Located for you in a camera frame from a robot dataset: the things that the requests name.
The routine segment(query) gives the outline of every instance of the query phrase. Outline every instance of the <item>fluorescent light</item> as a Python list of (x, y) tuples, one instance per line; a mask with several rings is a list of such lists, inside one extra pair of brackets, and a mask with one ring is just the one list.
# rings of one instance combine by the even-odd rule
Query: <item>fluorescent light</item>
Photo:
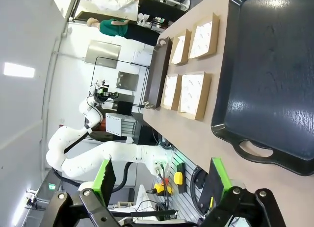
[(12, 225), (16, 226), (21, 218), (21, 216), (24, 213), (25, 210), (25, 205), (27, 203), (27, 198), (25, 194), (23, 195), (23, 198), (20, 200), (18, 206), (15, 209), (13, 220), (12, 220)]
[(19, 77), (34, 77), (35, 69), (26, 67), (23, 65), (5, 63), (4, 64), (4, 75), (7, 76), (19, 76)]

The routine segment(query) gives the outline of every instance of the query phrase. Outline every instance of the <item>screw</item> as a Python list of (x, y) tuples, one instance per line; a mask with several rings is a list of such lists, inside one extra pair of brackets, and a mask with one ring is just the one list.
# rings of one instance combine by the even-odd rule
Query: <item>screw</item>
[(233, 191), (234, 194), (239, 194), (240, 192), (241, 192), (241, 190), (239, 188), (235, 188)]
[(260, 195), (261, 195), (262, 197), (265, 197), (265, 196), (266, 196), (266, 192), (265, 192), (265, 191), (260, 191)]

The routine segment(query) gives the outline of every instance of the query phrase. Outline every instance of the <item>green sign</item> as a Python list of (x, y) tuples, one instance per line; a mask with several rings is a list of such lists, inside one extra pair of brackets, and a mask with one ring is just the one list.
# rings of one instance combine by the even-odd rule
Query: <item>green sign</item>
[(49, 189), (50, 189), (50, 190), (55, 190), (55, 184), (50, 184), (50, 183), (49, 183), (48, 185), (49, 185)]

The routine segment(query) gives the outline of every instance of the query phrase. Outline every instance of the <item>cardboard box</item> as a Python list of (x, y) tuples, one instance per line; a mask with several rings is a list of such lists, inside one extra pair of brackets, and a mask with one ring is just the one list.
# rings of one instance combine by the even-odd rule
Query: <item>cardboard box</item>
[(188, 59), (217, 52), (219, 18), (214, 13), (194, 24)]
[(186, 29), (173, 38), (169, 65), (187, 63), (191, 34), (191, 31)]
[(166, 76), (165, 86), (161, 99), (161, 107), (178, 110), (181, 94), (182, 75), (170, 74)]
[(211, 74), (198, 72), (182, 76), (178, 113), (192, 120), (204, 117), (209, 95)]

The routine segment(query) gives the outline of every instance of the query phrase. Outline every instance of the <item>beige tabletop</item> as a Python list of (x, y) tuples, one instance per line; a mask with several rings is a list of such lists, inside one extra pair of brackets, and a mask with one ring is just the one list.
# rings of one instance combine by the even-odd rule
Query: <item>beige tabletop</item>
[[(185, 28), (214, 12), (220, 18), (217, 54), (202, 60), (190, 60), (182, 66), (169, 66), (168, 73), (184, 74), (205, 71), (212, 74), (207, 108), (203, 121), (184, 118), (176, 111), (164, 108), (145, 109), (144, 120), (165, 136), (181, 152), (204, 170), (209, 170), (211, 157), (220, 157), (231, 179), (242, 181), (250, 192), (270, 189), (277, 200), (286, 225), (313, 226), (314, 176), (302, 177), (279, 166), (247, 161), (236, 154), (233, 147), (214, 136), (210, 129), (216, 102), (217, 88), (224, 51), (229, 0), (204, 0), (176, 21), (160, 36), (174, 37)], [(245, 147), (253, 154), (265, 155), (262, 149)]]

